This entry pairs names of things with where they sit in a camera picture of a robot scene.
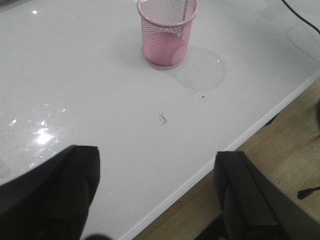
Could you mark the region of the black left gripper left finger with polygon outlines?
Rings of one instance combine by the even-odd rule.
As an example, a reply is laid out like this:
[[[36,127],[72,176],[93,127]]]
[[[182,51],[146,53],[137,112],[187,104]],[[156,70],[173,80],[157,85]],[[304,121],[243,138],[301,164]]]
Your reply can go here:
[[[0,186],[2,240],[79,240],[100,181],[96,146],[71,145]]]

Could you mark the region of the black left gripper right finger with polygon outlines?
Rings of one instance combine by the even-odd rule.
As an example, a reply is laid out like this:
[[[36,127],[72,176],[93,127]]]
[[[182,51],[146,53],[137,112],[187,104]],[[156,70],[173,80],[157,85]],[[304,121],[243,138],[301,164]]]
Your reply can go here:
[[[213,183],[229,240],[318,240],[320,225],[242,151],[219,151]]]

